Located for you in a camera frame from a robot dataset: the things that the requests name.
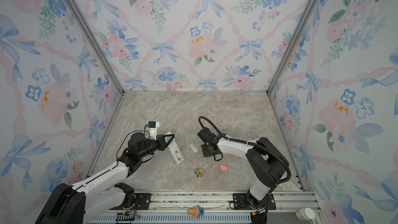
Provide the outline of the aluminium front rail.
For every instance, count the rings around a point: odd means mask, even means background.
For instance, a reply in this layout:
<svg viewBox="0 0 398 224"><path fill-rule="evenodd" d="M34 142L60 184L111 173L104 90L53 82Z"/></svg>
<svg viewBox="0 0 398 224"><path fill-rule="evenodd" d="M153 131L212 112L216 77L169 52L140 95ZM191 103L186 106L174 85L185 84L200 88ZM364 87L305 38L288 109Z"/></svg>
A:
<svg viewBox="0 0 398 224"><path fill-rule="evenodd" d="M136 191L150 193L148 210L108 210L86 224L324 224L326 222L314 193L276 191L276 210L234 210L229 208L234 193L212 191ZM196 218L188 209L199 205L204 214ZM315 212L312 221L300 221L295 212L309 207Z"/></svg>

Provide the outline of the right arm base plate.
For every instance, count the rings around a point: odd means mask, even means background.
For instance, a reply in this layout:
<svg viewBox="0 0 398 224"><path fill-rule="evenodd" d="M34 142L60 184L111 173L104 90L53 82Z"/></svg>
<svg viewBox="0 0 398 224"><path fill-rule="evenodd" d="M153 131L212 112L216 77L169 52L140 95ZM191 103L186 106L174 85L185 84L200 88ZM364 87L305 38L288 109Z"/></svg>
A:
<svg viewBox="0 0 398 224"><path fill-rule="evenodd" d="M267 194L261 201L248 197L247 193L234 193L232 197L233 200L230 202L229 208L234 210L276 210L276 204L272 194Z"/></svg>

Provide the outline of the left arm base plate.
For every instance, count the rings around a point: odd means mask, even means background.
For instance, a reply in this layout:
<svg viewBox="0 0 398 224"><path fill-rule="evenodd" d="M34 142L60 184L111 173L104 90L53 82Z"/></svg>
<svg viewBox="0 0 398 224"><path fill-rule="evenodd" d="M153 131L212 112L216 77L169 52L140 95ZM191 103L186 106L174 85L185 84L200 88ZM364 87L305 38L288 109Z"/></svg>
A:
<svg viewBox="0 0 398 224"><path fill-rule="evenodd" d="M111 208L111 210L148 210L149 204L151 202L151 194L150 193L134 193L126 196L126 199L122 202L121 205Z"/></svg>

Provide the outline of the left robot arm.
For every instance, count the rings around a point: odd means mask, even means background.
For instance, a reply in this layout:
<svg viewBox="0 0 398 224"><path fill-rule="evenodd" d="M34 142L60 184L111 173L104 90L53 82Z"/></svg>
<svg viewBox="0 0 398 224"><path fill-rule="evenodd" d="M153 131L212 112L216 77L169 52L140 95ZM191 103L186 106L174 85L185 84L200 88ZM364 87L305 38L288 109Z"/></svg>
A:
<svg viewBox="0 0 398 224"><path fill-rule="evenodd" d="M124 180L138 170L144 157L164 151L174 137L164 134L148 139L142 132L133 132L127 148L109 167L72 185L58 185L36 223L86 224L115 207L133 209L138 199L134 188Z"/></svg>

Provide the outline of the pink blue plush toy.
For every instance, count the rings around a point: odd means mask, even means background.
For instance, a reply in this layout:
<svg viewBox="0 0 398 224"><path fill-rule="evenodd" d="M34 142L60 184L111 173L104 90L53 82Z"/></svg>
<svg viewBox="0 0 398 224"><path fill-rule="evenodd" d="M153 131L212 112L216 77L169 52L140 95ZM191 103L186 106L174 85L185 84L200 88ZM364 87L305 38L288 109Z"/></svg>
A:
<svg viewBox="0 0 398 224"><path fill-rule="evenodd" d="M203 214L204 209L201 208L199 205L188 209L188 215L194 216L196 218L201 217Z"/></svg>

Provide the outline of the white battery cover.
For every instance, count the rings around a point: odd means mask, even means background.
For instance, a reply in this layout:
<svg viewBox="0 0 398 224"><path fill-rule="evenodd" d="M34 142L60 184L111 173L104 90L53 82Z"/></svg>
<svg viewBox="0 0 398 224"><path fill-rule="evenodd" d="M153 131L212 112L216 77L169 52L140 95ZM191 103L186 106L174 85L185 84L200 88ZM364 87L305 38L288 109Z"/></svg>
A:
<svg viewBox="0 0 398 224"><path fill-rule="evenodd" d="M197 152L199 151L199 150L195 147L194 144L191 143L189 146L190 146L190 148L193 150L194 153L197 153Z"/></svg>

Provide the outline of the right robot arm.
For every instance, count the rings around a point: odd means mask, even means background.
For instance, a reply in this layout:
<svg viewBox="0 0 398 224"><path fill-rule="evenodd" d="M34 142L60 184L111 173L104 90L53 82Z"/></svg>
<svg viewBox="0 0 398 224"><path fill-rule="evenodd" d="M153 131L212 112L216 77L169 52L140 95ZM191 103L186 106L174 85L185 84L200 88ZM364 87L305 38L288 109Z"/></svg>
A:
<svg viewBox="0 0 398 224"><path fill-rule="evenodd" d="M266 207L269 195L279 184L288 182L292 173L288 160L267 138L257 141L244 141L212 133L203 128L198 137L203 142L204 157L213 157L215 161L220 155L231 154L246 159L256 175L256 181L247 192L248 205L252 209Z"/></svg>

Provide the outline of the green yellow battery pack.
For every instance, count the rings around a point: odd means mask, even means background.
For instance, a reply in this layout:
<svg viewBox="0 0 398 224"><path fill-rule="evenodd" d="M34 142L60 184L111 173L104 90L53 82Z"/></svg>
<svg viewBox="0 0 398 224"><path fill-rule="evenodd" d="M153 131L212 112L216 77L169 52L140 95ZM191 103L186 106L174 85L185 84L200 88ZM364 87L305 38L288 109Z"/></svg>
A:
<svg viewBox="0 0 398 224"><path fill-rule="evenodd" d="M195 173L196 177L202 177L204 175L204 171L200 168L196 168L194 170L194 173Z"/></svg>

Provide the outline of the white remote control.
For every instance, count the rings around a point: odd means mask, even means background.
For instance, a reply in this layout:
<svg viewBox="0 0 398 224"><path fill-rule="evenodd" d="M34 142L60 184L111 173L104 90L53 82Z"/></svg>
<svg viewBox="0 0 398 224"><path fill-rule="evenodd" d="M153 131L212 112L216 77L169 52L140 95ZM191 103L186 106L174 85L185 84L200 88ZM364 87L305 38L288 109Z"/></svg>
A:
<svg viewBox="0 0 398 224"><path fill-rule="evenodd" d="M171 141L171 143L167 148L169 149L170 154L172 155L175 163L177 165L180 165L184 161L184 157L175 141L175 138Z"/></svg>

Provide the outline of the pink pig toy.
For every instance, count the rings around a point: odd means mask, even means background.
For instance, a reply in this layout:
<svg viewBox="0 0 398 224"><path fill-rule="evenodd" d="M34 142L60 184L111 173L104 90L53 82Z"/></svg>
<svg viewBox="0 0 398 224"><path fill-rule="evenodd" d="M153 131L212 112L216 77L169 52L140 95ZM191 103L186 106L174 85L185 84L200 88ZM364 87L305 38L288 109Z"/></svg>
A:
<svg viewBox="0 0 398 224"><path fill-rule="evenodd" d="M225 166L225 165L220 165L220 170L221 170L222 172L225 172L225 173L228 173L228 171L229 171L228 167Z"/></svg>

